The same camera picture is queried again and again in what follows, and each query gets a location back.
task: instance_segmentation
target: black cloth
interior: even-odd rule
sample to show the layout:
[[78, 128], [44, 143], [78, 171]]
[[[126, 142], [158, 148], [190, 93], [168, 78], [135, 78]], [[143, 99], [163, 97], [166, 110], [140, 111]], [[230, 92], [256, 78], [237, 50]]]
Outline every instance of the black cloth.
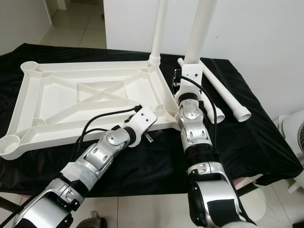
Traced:
[[[20, 69], [23, 62], [138, 61], [148, 57], [149, 53], [143, 52], [21, 45], [0, 57], [0, 137], [6, 134], [14, 110], [24, 75]], [[161, 55], [160, 69], [169, 87], [174, 69], [180, 68], [177, 63], [179, 57]], [[217, 136], [226, 172], [233, 179], [263, 174], [257, 181], [260, 185], [297, 176], [303, 170], [301, 164], [241, 74], [228, 60], [201, 60], [252, 113], [246, 122], [237, 122], [223, 99], [203, 77], [203, 86], [226, 116], [218, 124]], [[88, 196], [185, 193], [188, 180], [180, 132], [165, 129], [151, 132], [151, 136], [153, 143], [143, 138], [139, 146], [122, 151]], [[82, 149], [92, 143], [85, 142]], [[73, 145], [69, 144], [29, 151], [12, 161], [0, 158], [0, 191], [33, 194], [79, 156], [72, 153], [72, 148]]]

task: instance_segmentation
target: white plastic part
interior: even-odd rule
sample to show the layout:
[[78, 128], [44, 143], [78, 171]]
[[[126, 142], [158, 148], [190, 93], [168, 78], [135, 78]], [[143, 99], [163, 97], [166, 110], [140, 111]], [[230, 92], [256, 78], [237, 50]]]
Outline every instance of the white plastic part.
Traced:
[[[24, 152], [74, 143], [92, 117], [136, 105], [157, 117], [149, 131], [179, 130], [179, 108], [158, 66], [148, 61], [21, 65], [24, 78], [0, 156], [12, 160]], [[93, 128], [111, 129], [134, 112], [99, 118]], [[92, 132], [84, 140], [94, 140]]]
[[285, 140], [298, 158], [304, 157], [304, 154], [302, 153], [302, 150], [299, 146], [299, 139], [298, 139], [299, 129], [303, 123], [304, 123], [304, 109], [292, 115], [287, 116], [283, 120], [283, 126], [282, 126]]
[[[203, 67], [200, 64], [184, 64], [181, 67], [181, 75], [201, 84]], [[200, 97], [200, 89], [193, 83], [182, 79], [180, 81], [180, 89], [175, 94], [176, 103], [179, 104], [179, 97], [185, 93], [193, 93], [196, 94], [198, 98]]]
[[[285, 140], [293, 150], [294, 154], [304, 166], [304, 153], [300, 148], [299, 132], [302, 124], [304, 123], [304, 109], [292, 115], [282, 115], [278, 117], [279, 125], [282, 126], [282, 132]], [[296, 181], [289, 189], [289, 193], [295, 192], [299, 187], [304, 188], [304, 171], [294, 178]]]
[[[179, 58], [177, 62], [180, 66], [183, 66], [182, 58]], [[204, 75], [211, 82], [223, 100], [228, 104], [237, 121], [243, 122], [249, 119], [251, 117], [249, 110], [246, 107], [242, 106], [240, 102], [238, 102], [238, 100], [226, 89], [226, 87], [223, 86], [223, 84], [217, 79], [217, 77], [215, 77], [215, 75], [206, 67], [202, 61], [199, 61], [199, 63], [203, 66]]]
[[216, 0], [200, 0], [196, 10], [185, 55], [185, 64], [197, 64], [207, 36]]
[[[212, 109], [212, 105], [210, 100], [207, 98], [207, 96], [204, 94], [204, 92], [201, 92], [200, 100], [204, 102], [204, 108], [207, 112], [207, 117], [211, 121], [211, 123], [214, 124], [214, 113]], [[217, 123], [222, 122], [225, 119], [225, 115], [218, 107], [215, 106], [215, 110], [217, 112]]]
[[298, 188], [304, 188], [304, 171], [294, 178], [295, 183], [288, 188], [289, 193], [294, 193]]
[[143, 107], [139, 112], [132, 116], [131, 120], [124, 124], [123, 127], [131, 127], [136, 134], [136, 140], [130, 144], [129, 147], [137, 146], [142, 139], [142, 134], [147, 131], [157, 120], [156, 115], [149, 109], [149, 107]]
[[149, 64], [152, 66], [159, 65], [161, 63], [162, 35], [165, 28], [168, 2], [169, 0], [158, 1], [153, 45], [152, 45], [151, 54], [149, 56]]
[[[183, 76], [186, 76], [190, 79], [192, 79], [193, 81], [195, 81], [196, 83], [198, 83], [199, 85], [201, 84], [201, 80], [202, 80], [202, 71], [203, 68], [201, 67], [201, 64], [196, 65], [196, 64], [184, 64], [182, 58], [179, 58], [177, 60], [177, 62], [179, 63], [180, 67], [182, 68], [181, 70], [181, 74]], [[210, 100], [207, 98], [207, 96], [203, 93], [203, 92], [198, 92], [198, 88], [193, 85], [190, 82], [187, 82], [185, 80], [181, 80], [180, 82], [181, 87], [179, 89], [179, 91], [176, 93], [175, 95], [175, 100], [178, 100], [179, 95], [182, 93], [187, 93], [187, 92], [194, 92], [196, 91], [197, 96], [199, 98], [199, 100], [204, 101], [204, 107], [207, 111], [207, 117], [209, 118], [209, 120], [214, 124], [214, 113], [213, 113], [213, 109], [211, 106], [211, 102]], [[182, 87], [182, 85], [187, 85], [188, 86], [188, 90], [186, 91], [184, 87]], [[220, 110], [218, 107], [216, 108], [216, 112], [217, 112], [217, 123], [222, 122], [225, 119], [225, 115], [222, 112], [222, 110]]]

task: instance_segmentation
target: white wall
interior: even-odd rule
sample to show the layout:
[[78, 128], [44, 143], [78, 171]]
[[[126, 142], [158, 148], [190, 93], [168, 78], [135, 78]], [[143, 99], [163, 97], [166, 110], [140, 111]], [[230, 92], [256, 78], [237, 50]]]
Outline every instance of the white wall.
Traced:
[[[162, 53], [184, 54], [198, 0], [170, 0]], [[107, 47], [150, 51], [157, 0], [104, 0]], [[304, 108], [304, 1], [218, 0], [201, 56], [229, 59], [271, 118]]]
[[56, 11], [58, 10], [57, 0], [46, 0], [46, 3], [47, 3], [48, 11], [49, 11], [51, 17], [54, 16]]
[[0, 54], [23, 43], [37, 44], [50, 26], [44, 0], [1, 0]]

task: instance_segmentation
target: silver robot arm segment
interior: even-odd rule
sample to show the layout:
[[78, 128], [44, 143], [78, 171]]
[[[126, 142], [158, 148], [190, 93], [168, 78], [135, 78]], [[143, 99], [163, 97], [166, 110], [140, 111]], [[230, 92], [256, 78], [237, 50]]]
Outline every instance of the silver robot arm segment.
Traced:
[[75, 162], [69, 162], [37, 197], [18, 215], [13, 227], [67, 228], [76, 211], [112, 164], [114, 157], [127, 146], [139, 144], [142, 134], [157, 117], [148, 107], [141, 108], [127, 123], [102, 134]]

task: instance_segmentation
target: silver metal joint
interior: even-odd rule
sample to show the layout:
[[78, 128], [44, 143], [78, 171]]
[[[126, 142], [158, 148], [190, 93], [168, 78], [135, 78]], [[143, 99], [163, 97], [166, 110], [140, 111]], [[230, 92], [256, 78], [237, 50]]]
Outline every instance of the silver metal joint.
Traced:
[[203, 123], [204, 114], [199, 108], [199, 102], [193, 99], [180, 103], [178, 125], [184, 151], [193, 145], [207, 143], [212, 145], [206, 126]]
[[98, 143], [91, 145], [77, 160], [61, 171], [69, 181], [80, 180], [91, 190], [110, 167], [114, 157], [130, 143], [128, 132], [119, 128], [102, 134]]

